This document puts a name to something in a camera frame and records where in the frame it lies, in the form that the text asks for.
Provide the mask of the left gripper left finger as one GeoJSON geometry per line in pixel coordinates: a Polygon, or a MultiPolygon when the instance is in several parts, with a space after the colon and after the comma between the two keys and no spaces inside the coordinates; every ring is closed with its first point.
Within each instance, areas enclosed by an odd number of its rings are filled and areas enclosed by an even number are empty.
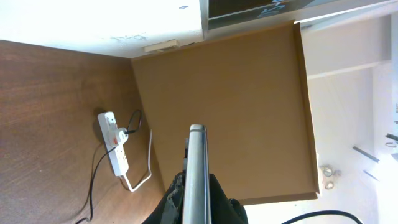
{"type": "Polygon", "coordinates": [[[185,174],[178,173],[155,210],[142,224],[178,224],[181,223],[185,174]]]}

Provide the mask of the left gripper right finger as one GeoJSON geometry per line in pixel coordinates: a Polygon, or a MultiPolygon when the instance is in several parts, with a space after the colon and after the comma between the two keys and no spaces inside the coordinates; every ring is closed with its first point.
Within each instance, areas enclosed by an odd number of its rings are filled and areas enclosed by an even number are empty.
{"type": "Polygon", "coordinates": [[[212,224],[248,224],[244,207],[236,199],[228,199],[214,174],[210,174],[212,224]]]}

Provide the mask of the black smartphone with white circles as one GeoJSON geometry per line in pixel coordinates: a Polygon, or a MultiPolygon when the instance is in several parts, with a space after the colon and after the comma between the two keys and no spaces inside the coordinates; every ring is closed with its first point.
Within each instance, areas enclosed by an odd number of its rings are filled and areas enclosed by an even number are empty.
{"type": "Polygon", "coordinates": [[[185,158],[183,223],[211,223],[210,178],[206,126],[190,126],[185,158]]]}

